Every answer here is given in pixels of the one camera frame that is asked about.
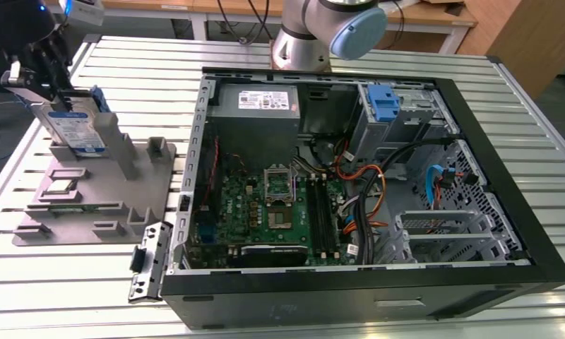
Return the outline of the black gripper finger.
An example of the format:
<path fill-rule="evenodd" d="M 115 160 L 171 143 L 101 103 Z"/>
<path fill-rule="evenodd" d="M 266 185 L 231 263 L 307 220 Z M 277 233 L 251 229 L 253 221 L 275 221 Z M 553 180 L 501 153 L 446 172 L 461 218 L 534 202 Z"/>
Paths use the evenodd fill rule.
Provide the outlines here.
<path fill-rule="evenodd" d="M 29 102 L 55 103 L 55 94 L 38 75 L 23 68 L 18 61 L 10 65 L 0 79 L 1 86 Z"/>
<path fill-rule="evenodd" d="M 47 88 L 47 97 L 55 98 L 65 109 L 71 109 L 70 99 L 65 92 L 73 89 L 69 81 L 69 66 L 71 57 L 62 34 L 49 34 L 41 41 L 30 45 L 30 58 L 34 73 L 41 85 Z"/>

